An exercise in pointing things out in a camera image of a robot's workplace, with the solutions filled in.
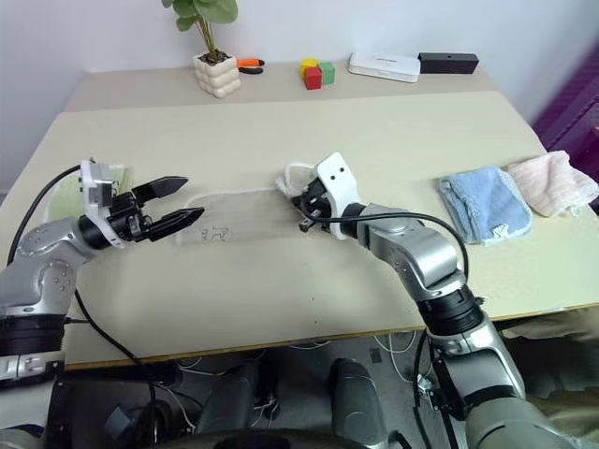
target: pink towel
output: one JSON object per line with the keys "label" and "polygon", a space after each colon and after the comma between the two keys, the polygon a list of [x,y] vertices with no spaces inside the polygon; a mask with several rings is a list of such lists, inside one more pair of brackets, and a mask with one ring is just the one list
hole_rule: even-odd
{"label": "pink towel", "polygon": [[513,164],[507,171],[529,206],[546,217],[566,211],[577,215],[582,206],[599,196],[599,185],[570,166],[567,152],[548,152]]}

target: green leaf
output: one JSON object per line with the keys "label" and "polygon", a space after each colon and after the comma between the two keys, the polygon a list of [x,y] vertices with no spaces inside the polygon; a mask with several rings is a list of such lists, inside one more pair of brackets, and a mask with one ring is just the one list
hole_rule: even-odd
{"label": "green leaf", "polygon": [[187,18],[197,15],[193,0],[175,0],[172,7],[179,17]]}
{"label": "green leaf", "polygon": [[215,0],[210,3],[206,0],[193,0],[193,2],[197,13],[207,22],[231,23],[237,19],[238,10],[235,0]]}
{"label": "green leaf", "polygon": [[180,17],[177,19],[177,29],[179,31],[187,31],[192,27],[194,22],[197,20],[197,16],[195,17]]}

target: beige table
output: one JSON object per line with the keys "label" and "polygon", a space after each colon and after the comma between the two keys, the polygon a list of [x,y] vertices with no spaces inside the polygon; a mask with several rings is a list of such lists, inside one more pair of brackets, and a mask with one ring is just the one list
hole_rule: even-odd
{"label": "beige table", "polygon": [[[338,151],[364,202],[448,220],[436,179],[543,152],[482,73],[423,76],[408,85],[342,71],[338,84],[307,93],[295,69],[284,65],[269,76],[244,77],[239,101],[231,96],[224,102],[199,93],[189,79],[184,86],[169,84],[185,82],[187,70],[158,71],[157,78],[153,73],[93,75],[83,82],[67,108],[72,112],[56,118],[0,209],[0,257],[6,258],[12,233],[40,187],[89,156],[133,167],[137,182],[188,176],[177,195],[148,205],[158,216],[210,192],[270,187],[285,163],[315,163]],[[146,76],[146,87],[158,89],[156,80],[162,80],[163,91],[173,96],[143,94],[135,83]],[[130,89],[126,80],[133,82]],[[444,83],[449,93],[440,93]],[[283,101],[275,101],[273,88],[284,88],[278,93]],[[188,95],[188,103],[215,105],[176,104]],[[524,239],[469,248],[469,284],[489,297],[485,310],[494,319],[591,305],[599,291],[598,237],[591,210],[577,219],[535,216]],[[173,239],[143,242],[105,251],[81,270],[79,286],[96,321],[144,357],[422,326],[390,267],[354,241],[315,231],[184,247]],[[76,306],[71,314],[79,315]],[[122,358],[90,327],[67,328],[69,367]]]}

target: green block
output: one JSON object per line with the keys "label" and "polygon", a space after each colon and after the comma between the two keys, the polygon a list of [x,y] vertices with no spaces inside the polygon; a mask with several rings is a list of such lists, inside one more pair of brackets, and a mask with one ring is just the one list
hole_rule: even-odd
{"label": "green block", "polygon": [[322,72],[323,84],[332,84],[335,82],[335,66],[332,63],[319,63],[318,68]]}

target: floor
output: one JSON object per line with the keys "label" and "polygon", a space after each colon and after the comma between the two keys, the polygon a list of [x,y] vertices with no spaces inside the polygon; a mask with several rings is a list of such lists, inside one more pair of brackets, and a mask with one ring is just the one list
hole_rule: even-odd
{"label": "floor", "polygon": [[[398,369],[404,377],[411,375],[418,333],[410,345],[412,336],[413,333],[408,332],[393,337],[395,350],[409,347],[405,354],[395,355]],[[388,344],[387,337],[381,339],[384,344]],[[599,349],[587,351],[576,345],[572,347],[566,340],[550,341],[547,345],[523,339],[510,342],[509,347],[525,379],[527,390],[538,397],[545,397],[555,388],[582,389],[590,384],[598,385]],[[208,356],[199,361],[193,369],[216,372],[236,367],[248,358],[260,357],[268,360],[276,365],[280,376],[281,414],[271,426],[330,432],[330,401],[327,389],[329,368],[338,357],[354,358],[367,368],[375,380],[387,430],[398,430],[413,448],[423,448],[424,444],[412,413],[411,385],[395,372],[388,353],[380,350],[381,360],[373,361],[372,349],[380,350],[372,338],[336,340],[312,350],[286,347],[272,348],[266,352]],[[555,362],[555,355],[564,352],[573,357],[568,358],[570,362],[566,366],[560,366]],[[182,363],[188,365],[195,361],[196,359],[187,359]],[[426,355],[422,361],[422,371],[426,371],[428,366]],[[183,382],[176,385],[176,389],[205,403],[214,382],[211,377],[184,372]],[[168,392],[158,390],[157,395],[158,398],[167,401],[173,410],[178,410]],[[145,405],[148,391],[143,384],[81,382],[75,385],[69,400],[74,449],[121,448],[124,447],[123,443],[112,440],[103,430],[104,422],[117,404],[128,410]],[[185,402],[185,399],[182,399],[182,402],[193,421],[197,416],[194,414],[193,404]],[[438,413],[434,412],[427,402],[420,410],[432,447],[449,447]],[[258,412],[255,421],[255,427],[267,427],[269,424],[269,420],[260,417]],[[460,447],[466,447],[462,423],[454,425]]]}

